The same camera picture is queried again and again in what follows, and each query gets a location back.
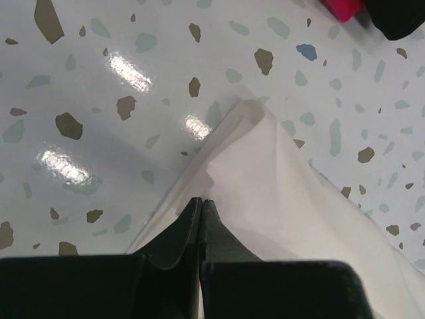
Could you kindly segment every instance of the white fabric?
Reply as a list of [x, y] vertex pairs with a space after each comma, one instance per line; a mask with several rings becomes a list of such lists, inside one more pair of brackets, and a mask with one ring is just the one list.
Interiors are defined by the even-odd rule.
[[209, 136], [130, 250], [164, 230], [192, 197], [213, 199], [222, 222], [261, 259], [344, 261], [376, 318], [425, 318], [425, 276], [310, 168], [255, 101], [237, 106]]

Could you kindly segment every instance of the brown speckle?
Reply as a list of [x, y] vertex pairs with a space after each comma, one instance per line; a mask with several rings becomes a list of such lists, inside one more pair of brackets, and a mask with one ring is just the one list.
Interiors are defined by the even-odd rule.
[[18, 41], [13, 40], [11, 38], [7, 38], [5, 42], [6, 42], [7, 45], [17, 45], [18, 44]]
[[297, 144], [298, 148], [302, 148], [305, 144], [305, 142], [301, 140], [294, 140], [294, 142]]
[[82, 124], [78, 122], [71, 114], [64, 113], [58, 115], [55, 120], [56, 127], [59, 132], [67, 137], [72, 138], [73, 140], [79, 140], [82, 135]]
[[193, 78], [192, 81], [189, 83], [189, 94], [196, 98], [199, 95], [199, 89], [201, 88], [201, 83], [199, 83], [199, 80], [197, 78]]
[[0, 224], [0, 249], [10, 247], [13, 244], [13, 229], [8, 221]]
[[67, 241], [59, 243], [59, 256], [78, 256], [77, 247]]
[[9, 114], [12, 115], [12, 116], [21, 116], [21, 115], [24, 115], [26, 113], [27, 113], [27, 111], [24, 111], [20, 108], [11, 108], [11, 111], [9, 112]]
[[350, 192], [351, 192], [351, 187], [344, 186], [341, 191], [341, 194], [343, 194], [345, 198], [348, 198], [348, 196], [350, 196]]
[[413, 224], [411, 224], [410, 229], [412, 229], [413, 231], [415, 231], [419, 227], [421, 227], [421, 224], [419, 224], [419, 223], [413, 223]]
[[81, 27], [80, 32], [78, 32], [78, 34], [80, 35], [80, 37], [86, 36], [86, 28], [84, 25]]
[[135, 110], [136, 102], [135, 98], [131, 95], [120, 98], [117, 101], [117, 112], [123, 121], [127, 120], [130, 117], [130, 112]]
[[50, 208], [50, 218], [54, 219], [55, 221], [59, 219], [59, 214], [54, 210], [54, 208]]
[[93, 211], [89, 211], [87, 213], [87, 223], [94, 223], [95, 221], [97, 221], [99, 219], [100, 216], [102, 216], [102, 214], [104, 213], [104, 211], [100, 210], [100, 209], [95, 209]]
[[366, 193], [366, 189], [363, 187], [363, 185], [359, 185], [359, 191], [361, 195], [364, 195]]
[[51, 0], [37, 0], [34, 19], [42, 35], [51, 44], [65, 35]]
[[367, 147], [359, 152], [357, 161], [360, 163], [369, 163], [373, 156], [375, 156], [375, 151], [372, 148]]
[[404, 50], [403, 48], [397, 48], [397, 53], [402, 57], [407, 58], [406, 50]]
[[261, 73], [268, 75], [273, 67], [273, 54], [270, 51], [258, 49], [254, 53], [254, 58], [257, 61], [258, 67], [261, 69]]
[[194, 25], [193, 23], [191, 23], [189, 25], [189, 30], [192, 33], [192, 36], [195, 41], [199, 43], [199, 41], [201, 41], [201, 28], [198, 25]]
[[398, 225], [388, 226], [386, 228], [386, 231], [388, 231], [393, 236], [397, 236], [400, 233], [400, 229], [398, 228]]

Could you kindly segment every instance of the red and black object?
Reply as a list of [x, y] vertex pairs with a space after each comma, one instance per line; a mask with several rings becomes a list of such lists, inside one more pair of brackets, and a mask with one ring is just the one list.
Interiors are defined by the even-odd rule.
[[132, 255], [0, 260], [2, 318], [372, 319], [359, 277], [335, 261], [264, 262], [190, 200]]

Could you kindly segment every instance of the red object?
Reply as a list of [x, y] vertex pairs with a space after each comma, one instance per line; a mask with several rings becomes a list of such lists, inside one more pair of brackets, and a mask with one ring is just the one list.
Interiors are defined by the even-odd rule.
[[358, 10], [365, 6], [361, 0], [326, 0], [341, 22], [347, 22]]

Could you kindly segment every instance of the glossy white surface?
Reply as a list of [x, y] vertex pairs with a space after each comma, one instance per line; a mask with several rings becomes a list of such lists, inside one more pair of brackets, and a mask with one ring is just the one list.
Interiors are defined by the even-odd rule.
[[[55, 255], [63, 241], [80, 254], [125, 251], [220, 119], [241, 99], [260, 98], [305, 141], [306, 159], [338, 188], [351, 187], [349, 199], [425, 268], [422, 31], [389, 42], [355, 19], [340, 25], [316, 0], [53, 1], [64, 37], [50, 44], [35, 25], [35, 3], [16, 0], [0, 12], [0, 131], [21, 120], [25, 128], [19, 143], [6, 141], [16, 140], [22, 122], [0, 140], [0, 222], [14, 230], [1, 255]], [[191, 23], [201, 30], [199, 42]], [[297, 51], [302, 44], [314, 46], [317, 58]], [[274, 57], [267, 76], [254, 58], [260, 48]], [[37, 75], [49, 75], [50, 84], [26, 88]], [[195, 98], [193, 77], [201, 84]], [[122, 120], [116, 104], [127, 96], [135, 110]], [[14, 117], [11, 108], [27, 113]], [[83, 125], [79, 140], [55, 126], [65, 112]], [[331, 151], [329, 132], [337, 126], [341, 147]], [[405, 128], [412, 133], [400, 132]], [[366, 147], [375, 155], [359, 163]], [[42, 169], [31, 168], [35, 163]], [[67, 181], [82, 183], [77, 193], [62, 187]], [[68, 221], [52, 225], [50, 208]], [[94, 209], [103, 215], [88, 223]], [[415, 223], [421, 227], [411, 228]]]

